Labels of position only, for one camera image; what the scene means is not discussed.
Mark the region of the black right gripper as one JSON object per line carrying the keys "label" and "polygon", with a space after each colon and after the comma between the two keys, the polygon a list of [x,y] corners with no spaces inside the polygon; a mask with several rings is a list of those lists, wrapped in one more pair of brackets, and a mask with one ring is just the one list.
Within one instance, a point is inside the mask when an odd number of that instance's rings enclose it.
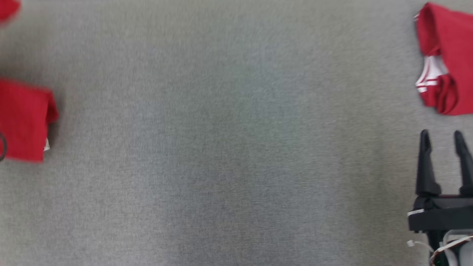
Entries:
{"label": "black right gripper", "polygon": [[441,195],[436,183],[429,132],[421,131],[413,209],[408,213],[410,231],[449,231],[473,227],[473,158],[460,131],[454,132],[456,155],[460,161],[460,195]]}

